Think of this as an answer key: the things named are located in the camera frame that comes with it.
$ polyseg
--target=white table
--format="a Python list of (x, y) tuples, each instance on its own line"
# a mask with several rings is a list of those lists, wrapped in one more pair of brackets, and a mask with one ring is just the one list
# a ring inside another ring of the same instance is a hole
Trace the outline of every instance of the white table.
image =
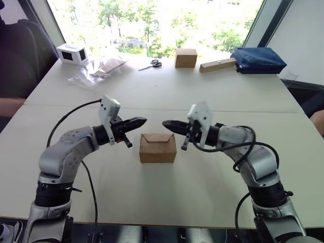
[(239, 74), (234, 67), (200, 73), (199, 61), (196, 69), (176, 69), (173, 59), (163, 60), (161, 68), (138, 71), (150, 61), (130, 60), (123, 74), (86, 90), (68, 81), (78, 68), (58, 60), (26, 104), (78, 106), (106, 94), (124, 108), (188, 110), (206, 100), (213, 111), (303, 113), (277, 75)]
[[(38, 178), (38, 159), (48, 134), (72, 107), (24, 105), (0, 134), (0, 216), (27, 218)], [(182, 151), (183, 137), (176, 135), (174, 164), (141, 164), (140, 133), (167, 132), (166, 119), (186, 120), (187, 111), (128, 109), (122, 118), (144, 116), (148, 121), (129, 132), (134, 147), (121, 143), (102, 146), (86, 157), (94, 180), (99, 222), (144, 225), (234, 227), (234, 211), (247, 187), (232, 161), (222, 153), (202, 153), (193, 146)], [(257, 140), (279, 153), (281, 181), (291, 190), (295, 208), (305, 227), (324, 226), (324, 141), (311, 121), (298, 113), (213, 112), (214, 122), (249, 125)], [(53, 137), (65, 131), (99, 124), (97, 107), (84, 108), (69, 117)], [(72, 193), (75, 221), (93, 222), (94, 207), (87, 175), (79, 169)], [(254, 227), (251, 201), (239, 215), (241, 227)]]

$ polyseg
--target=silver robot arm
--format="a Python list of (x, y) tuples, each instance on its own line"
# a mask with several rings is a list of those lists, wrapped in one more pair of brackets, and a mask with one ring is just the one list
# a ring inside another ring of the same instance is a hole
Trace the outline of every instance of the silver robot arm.
[(48, 147), (40, 156), (38, 187), (30, 207), (24, 243), (66, 242), (70, 239), (73, 218), (67, 214), (71, 207), (71, 192), (77, 170), (84, 157), (100, 145), (124, 141), (131, 147), (125, 133), (142, 126), (145, 118), (121, 120), (117, 116), (120, 104), (103, 97), (99, 117), (102, 125), (71, 130)]
[[(204, 146), (222, 149), (233, 145), (252, 142), (253, 134), (246, 127), (211, 126), (212, 113), (205, 102), (193, 105), (188, 113), (189, 123), (167, 120), (163, 125), (186, 136), (182, 149), (193, 142), (197, 148)], [(235, 163), (248, 151), (251, 144), (223, 152)], [(276, 157), (262, 145), (254, 145), (249, 155), (238, 165), (238, 171), (248, 186), (255, 212), (255, 224), (262, 242), (293, 243), (320, 242), (306, 236), (290, 199), (280, 182)]]

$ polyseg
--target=wooden stick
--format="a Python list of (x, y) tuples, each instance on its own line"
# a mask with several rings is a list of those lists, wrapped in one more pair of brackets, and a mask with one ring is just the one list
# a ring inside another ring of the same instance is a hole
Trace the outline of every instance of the wooden stick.
[(220, 61), (214, 61), (214, 62), (207, 62), (200, 65), (200, 72), (211, 72), (214, 70), (218, 70), (221, 68), (231, 67), (235, 65), (236, 59), (231, 57), (228, 59), (220, 60)]

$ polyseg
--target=scissors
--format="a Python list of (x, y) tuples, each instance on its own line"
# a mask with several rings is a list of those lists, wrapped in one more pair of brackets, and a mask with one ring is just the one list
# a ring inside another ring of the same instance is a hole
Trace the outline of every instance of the scissors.
[(142, 71), (142, 70), (144, 70), (144, 69), (146, 69), (146, 68), (150, 68), (150, 67), (161, 67), (161, 66), (162, 66), (162, 63), (159, 62), (157, 59), (152, 60), (152, 61), (151, 61), (151, 64), (152, 64), (152, 65), (150, 65), (150, 66), (148, 66), (148, 67), (145, 67), (145, 68), (142, 68), (142, 69), (140, 69), (139, 71)]

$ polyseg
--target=small brown box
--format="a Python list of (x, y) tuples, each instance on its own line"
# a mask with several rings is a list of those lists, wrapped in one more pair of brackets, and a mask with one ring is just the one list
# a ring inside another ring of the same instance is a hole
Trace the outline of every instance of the small brown box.
[(194, 68), (197, 61), (196, 49), (177, 49), (176, 50), (176, 67)]
[(173, 163), (176, 153), (174, 134), (141, 134), (141, 163)]

